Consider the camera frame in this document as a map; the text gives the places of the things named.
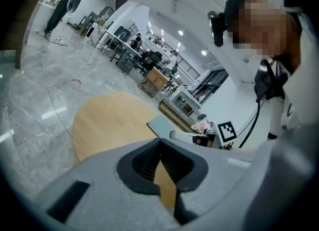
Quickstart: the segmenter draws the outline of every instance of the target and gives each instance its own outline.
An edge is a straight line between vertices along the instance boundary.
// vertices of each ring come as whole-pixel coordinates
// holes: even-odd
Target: marble floor
[[[68,46],[31,32],[21,70],[13,68],[13,58],[0,56],[0,160],[29,199],[74,164],[71,126],[86,100],[125,91],[155,110],[159,104],[68,25],[60,24],[50,40],[58,37]]]

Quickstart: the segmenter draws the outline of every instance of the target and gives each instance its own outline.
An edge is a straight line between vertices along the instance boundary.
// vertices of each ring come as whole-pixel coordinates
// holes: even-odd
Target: metal railing
[[[171,55],[171,53],[175,50],[167,45],[165,42],[163,42],[161,38],[152,34],[150,31],[146,33],[146,38],[154,44],[158,45],[164,52],[167,52],[168,55]],[[180,54],[177,54],[176,57],[178,67],[180,69],[188,73],[193,79],[197,79],[200,76],[199,73],[183,57],[180,56]]]

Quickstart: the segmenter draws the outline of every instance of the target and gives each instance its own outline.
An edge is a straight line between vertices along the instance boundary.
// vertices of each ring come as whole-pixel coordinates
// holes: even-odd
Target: window
[[[193,91],[192,95],[202,104],[207,98],[215,93],[226,80],[228,74],[226,70],[212,71],[202,83]]]

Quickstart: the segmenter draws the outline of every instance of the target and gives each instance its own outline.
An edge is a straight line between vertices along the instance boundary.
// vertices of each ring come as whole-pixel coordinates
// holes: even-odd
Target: white sneaker
[[[43,36],[43,37],[47,36],[47,34],[44,31],[40,31],[40,35]]]
[[[41,31],[40,35],[43,36],[43,37],[51,37],[51,32],[45,33],[44,31]]]

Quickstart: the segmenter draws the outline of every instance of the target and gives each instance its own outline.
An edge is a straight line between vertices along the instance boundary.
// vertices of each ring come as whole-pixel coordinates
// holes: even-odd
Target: round wooden table
[[[156,112],[138,97],[125,92],[99,95],[76,112],[72,140],[79,161],[106,150],[157,138],[147,123]]]

